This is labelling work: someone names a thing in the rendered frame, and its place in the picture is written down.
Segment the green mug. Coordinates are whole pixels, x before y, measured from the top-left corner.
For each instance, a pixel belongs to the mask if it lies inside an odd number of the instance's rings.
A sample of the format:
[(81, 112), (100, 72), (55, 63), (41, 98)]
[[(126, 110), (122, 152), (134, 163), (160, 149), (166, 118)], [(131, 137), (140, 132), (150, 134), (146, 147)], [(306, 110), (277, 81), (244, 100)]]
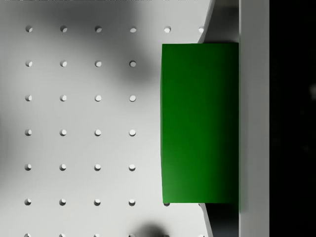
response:
[(160, 130), (164, 202), (237, 203), (237, 43), (162, 46)]

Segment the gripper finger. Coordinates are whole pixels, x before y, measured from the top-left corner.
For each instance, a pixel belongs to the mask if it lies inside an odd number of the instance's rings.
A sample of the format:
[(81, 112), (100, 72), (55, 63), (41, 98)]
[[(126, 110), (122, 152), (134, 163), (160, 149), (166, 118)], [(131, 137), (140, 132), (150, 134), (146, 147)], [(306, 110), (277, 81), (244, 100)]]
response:
[(238, 207), (229, 203), (199, 203), (208, 237), (239, 237)]
[(210, 0), (199, 43), (239, 42), (239, 0)]

